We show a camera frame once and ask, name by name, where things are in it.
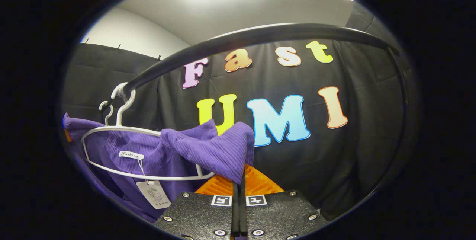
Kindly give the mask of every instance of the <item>hanger hook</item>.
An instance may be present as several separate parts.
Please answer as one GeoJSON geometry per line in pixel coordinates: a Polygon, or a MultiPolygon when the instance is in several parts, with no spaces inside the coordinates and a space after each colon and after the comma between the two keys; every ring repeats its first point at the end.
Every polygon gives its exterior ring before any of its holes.
{"type": "MultiPolygon", "coordinates": [[[[125,99],[126,95],[124,94],[124,86],[127,84],[127,82],[119,84],[116,86],[116,88],[112,91],[111,94],[111,99],[115,99],[116,95],[122,97],[122,99],[125,99]]],[[[136,99],[136,90],[131,91],[131,97],[129,98],[126,103],[121,106],[118,110],[118,114],[116,117],[116,126],[122,126],[122,113],[129,109],[131,107],[132,103],[134,102],[134,99],[136,99]]]]}
{"type": "MultiPolygon", "coordinates": [[[[103,101],[101,104],[99,104],[99,110],[102,110],[102,106],[106,105],[107,104],[107,100],[103,101]]],[[[114,108],[112,107],[112,104],[109,105],[109,109],[111,109],[111,111],[109,112],[109,114],[106,116],[106,120],[104,121],[104,123],[106,124],[106,126],[108,126],[107,124],[107,120],[111,117],[112,115],[112,112],[114,111],[114,108]]]]}

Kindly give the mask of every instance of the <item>blue letter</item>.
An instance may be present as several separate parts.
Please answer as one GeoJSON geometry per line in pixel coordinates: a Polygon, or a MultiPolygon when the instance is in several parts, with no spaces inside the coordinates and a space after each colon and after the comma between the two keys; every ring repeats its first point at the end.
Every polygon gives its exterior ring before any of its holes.
{"type": "Polygon", "coordinates": [[[306,129],[304,115],[302,114],[303,97],[290,95],[284,99],[281,113],[269,104],[267,99],[252,99],[246,107],[250,108],[255,118],[255,147],[266,146],[271,143],[271,138],[266,135],[266,127],[277,142],[284,138],[284,132],[289,124],[289,141],[304,140],[309,138],[311,132],[306,129]]]}

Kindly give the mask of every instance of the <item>curved black rod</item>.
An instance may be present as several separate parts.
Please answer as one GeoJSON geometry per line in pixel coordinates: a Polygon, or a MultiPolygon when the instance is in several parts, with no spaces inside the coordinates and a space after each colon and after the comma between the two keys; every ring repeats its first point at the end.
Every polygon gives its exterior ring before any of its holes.
{"type": "MultiPolygon", "coordinates": [[[[157,62],[138,74],[124,86],[124,93],[129,94],[138,87],[163,74],[196,60],[211,55],[235,50],[249,45],[263,44],[283,40],[333,39],[355,42],[364,45],[388,49],[398,55],[398,50],[385,41],[368,33],[334,25],[318,23],[281,23],[257,26],[219,35],[199,44],[187,47],[157,62]]],[[[113,101],[108,101],[103,109],[107,109],[113,101]]]]}

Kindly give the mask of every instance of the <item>ceiling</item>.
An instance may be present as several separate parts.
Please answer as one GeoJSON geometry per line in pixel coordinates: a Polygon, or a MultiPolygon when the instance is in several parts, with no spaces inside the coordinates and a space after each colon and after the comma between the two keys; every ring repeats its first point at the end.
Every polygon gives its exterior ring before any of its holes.
{"type": "Polygon", "coordinates": [[[153,21],[190,45],[274,23],[344,26],[350,0],[124,0],[119,8],[153,21]]]}

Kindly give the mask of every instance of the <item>orange gripper pad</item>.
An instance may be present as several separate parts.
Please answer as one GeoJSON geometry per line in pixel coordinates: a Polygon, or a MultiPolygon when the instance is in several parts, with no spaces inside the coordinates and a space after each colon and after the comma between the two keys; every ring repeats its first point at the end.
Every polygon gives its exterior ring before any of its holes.
{"type": "Polygon", "coordinates": [[[202,187],[196,190],[195,193],[233,196],[233,184],[229,179],[214,175],[205,182],[202,187]]]}
{"type": "Polygon", "coordinates": [[[66,140],[67,140],[68,142],[72,142],[73,140],[71,140],[71,136],[70,136],[70,134],[68,133],[68,130],[65,129],[65,130],[64,130],[64,133],[66,133],[66,140]]]}
{"type": "Polygon", "coordinates": [[[284,192],[265,174],[245,164],[245,196],[284,192]]]}

